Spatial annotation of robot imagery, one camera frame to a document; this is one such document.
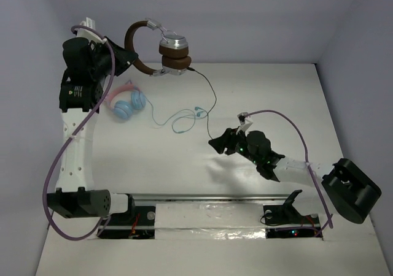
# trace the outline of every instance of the ear cup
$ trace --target ear cup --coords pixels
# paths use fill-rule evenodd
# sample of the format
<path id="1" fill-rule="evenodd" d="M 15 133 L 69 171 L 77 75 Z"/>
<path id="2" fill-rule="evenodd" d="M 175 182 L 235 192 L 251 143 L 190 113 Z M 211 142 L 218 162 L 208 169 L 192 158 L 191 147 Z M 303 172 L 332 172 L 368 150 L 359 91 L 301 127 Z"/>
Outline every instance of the ear cup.
<path id="1" fill-rule="evenodd" d="M 132 91 L 131 92 L 131 104 L 134 109 L 143 109 L 146 106 L 146 97 L 143 92 Z"/>
<path id="2" fill-rule="evenodd" d="M 172 59 L 167 56 L 162 56 L 162 65 L 169 67 L 170 69 L 186 69 L 191 65 L 191 57 L 186 56 L 180 59 Z"/>
<path id="3" fill-rule="evenodd" d="M 128 120 L 133 114 L 133 108 L 129 102 L 119 100 L 115 103 L 113 113 L 123 120 Z"/>
<path id="4" fill-rule="evenodd" d="M 161 46 L 158 48 L 158 52 L 161 55 L 172 58 L 172 59 L 179 59 L 184 58 L 189 54 L 189 47 L 181 48 L 181 49 L 172 49 L 165 46 Z"/>

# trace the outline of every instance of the table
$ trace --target table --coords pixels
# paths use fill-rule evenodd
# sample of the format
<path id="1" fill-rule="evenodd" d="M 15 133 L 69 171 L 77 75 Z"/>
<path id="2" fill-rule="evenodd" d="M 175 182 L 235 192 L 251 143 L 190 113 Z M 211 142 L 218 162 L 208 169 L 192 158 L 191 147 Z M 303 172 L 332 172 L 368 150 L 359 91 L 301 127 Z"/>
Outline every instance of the table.
<path id="1" fill-rule="evenodd" d="M 193 67 L 210 79 L 217 93 L 210 119 L 212 136 L 238 126 L 236 115 L 240 112 L 275 109 L 298 125 L 311 161 L 331 164 L 342 156 L 314 65 Z M 129 79 L 152 101 L 158 121 L 183 108 L 209 109 L 214 102 L 208 83 L 196 73 L 155 78 L 131 69 L 116 79 L 115 85 Z M 127 93 L 120 95 L 121 99 L 128 97 Z M 304 159 L 297 133 L 285 120 L 268 114 L 253 119 L 252 129 L 263 131 L 274 151 Z M 96 188 L 133 194 L 266 197 L 302 188 L 304 197 L 314 197 L 312 188 L 266 181 L 240 156 L 217 155 L 208 140 L 206 120 L 197 121 L 190 132 L 175 134 L 170 125 L 154 125 L 149 105 L 127 122 L 103 107 L 93 143 Z M 57 216 L 56 221 L 74 236 L 95 223 L 95 219 Z M 186 236 L 68 242 L 50 229 L 37 275 L 389 275 L 369 218 L 354 225 L 335 215 L 333 222 L 335 228 L 324 233 L 324 240 L 196 240 Z"/>

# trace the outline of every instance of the blue cable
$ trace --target blue cable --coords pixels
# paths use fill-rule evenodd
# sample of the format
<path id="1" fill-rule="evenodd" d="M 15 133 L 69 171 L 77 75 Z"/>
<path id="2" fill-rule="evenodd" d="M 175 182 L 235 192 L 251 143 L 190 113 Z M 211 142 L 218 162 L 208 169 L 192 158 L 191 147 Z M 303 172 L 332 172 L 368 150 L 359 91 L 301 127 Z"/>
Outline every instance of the blue cable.
<path id="1" fill-rule="evenodd" d="M 173 117 L 175 117 L 175 116 L 178 115 L 179 113 L 190 112 L 189 114 L 179 116 L 179 117 L 175 118 L 175 119 L 172 121 L 172 125 L 171 125 L 172 131 L 173 131 L 174 133 L 176 133 L 176 134 L 183 134 L 183 133 L 188 132 L 189 130 L 191 130 L 191 129 L 195 126 L 195 123 L 196 123 L 197 120 L 202 120 L 202 119 L 204 119 L 204 118 L 206 118 L 206 117 L 208 116 L 208 112 L 205 111 L 205 109 L 202 109 L 201 107 L 198 107 L 198 106 L 197 106 L 197 107 L 195 107 L 195 110 L 198 109 L 198 110 L 201 110 L 201 112 L 195 113 L 195 111 L 193 111 L 193 110 L 191 110 L 191 109 L 181 109 L 181 110 L 179 110 L 178 112 L 176 112 L 176 113 L 174 113 L 173 115 L 171 115 L 164 123 L 160 124 L 160 123 L 157 122 L 157 121 L 155 120 L 155 118 L 154 118 L 154 105 L 150 102 L 150 100 L 148 100 L 148 98 L 147 98 L 146 96 L 145 96 L 145 98 L 146 98 L 146 101 L 152 106 L 152 119 L 153 119 L 154 123 L 155 123 L 157 126 L 164 126 L 164 125 L 166 125 L 167 122 L 169 122 L 170 119 L 172 119 Z M 206 115 L 204 115 L 203 117 L 200 116 L 202 112 L 205 112 L 205 113 L 206 113 Z M 175 130 L 174 125 L 176 124 L 177 121 L 179 121 L 179 120 L 181 120 L 181 119 L 183 119 L 183 118 L 193 119 L 194 122 L 192 123 L 191 127 L 189 127 L 189 129 L 187 129 L 187 130 L 184 130 L 184 131 L 177 131 L 177 130 Z"/>

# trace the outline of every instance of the brown headphones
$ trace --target brown headphones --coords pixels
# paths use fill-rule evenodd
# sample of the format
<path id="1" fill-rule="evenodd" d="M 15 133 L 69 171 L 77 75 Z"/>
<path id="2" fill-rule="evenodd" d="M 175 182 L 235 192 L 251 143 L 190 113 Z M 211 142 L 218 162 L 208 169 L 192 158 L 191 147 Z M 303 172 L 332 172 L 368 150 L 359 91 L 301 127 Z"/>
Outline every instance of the brown headphones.
<path id="1" fill-rule="evenodd" d="M 188 56 L 189 43 L 184 36 L 178 35 L 173 31 L 168 31 L 157 21 L 146 18 L 146 20 L 133 23 L 125 34 L 124 48 L 135 52 L 134 35 L 136 30 L 143 26 L 152 30 L 159 29 L 161 31 L 162 39 L 158 52 L 162 55 L 161 63 L 163 68 L 156 71 L 146 66 L 140 59 L 137 59 L 133 63 L 134 66 L 147 75 L 183 74 L 191 64 L 191 57 Z"/>

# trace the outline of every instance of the gray wall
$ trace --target gray wall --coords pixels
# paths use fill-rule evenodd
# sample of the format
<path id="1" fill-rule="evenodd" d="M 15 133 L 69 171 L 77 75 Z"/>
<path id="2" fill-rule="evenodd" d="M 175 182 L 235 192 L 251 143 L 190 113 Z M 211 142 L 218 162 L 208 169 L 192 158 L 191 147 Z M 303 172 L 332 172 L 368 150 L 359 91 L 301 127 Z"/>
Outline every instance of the gray wall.
<path id="1" fill-rule="evenodd" d="M 187 37 L 203 63 L 316 63 L 352 0 L 66 0 L 123 44 L 127 28 L 150 16 Z M 142 60 L 160 61 L 158 31 L 135 34 Z"/>
<path id="2" fill-rule="evenodd" d="M 35 274 L 47 232 L 41 193 L 62 140 L 64 10 L 61 0 L 0 0 L 1 275 Z"/>
<path id="3" fill-rule="evenodd" d="M 393 268 L 393 0 L 355 0 L 317 65 L 344 155 L 382 189 L 372 212 Z"/>

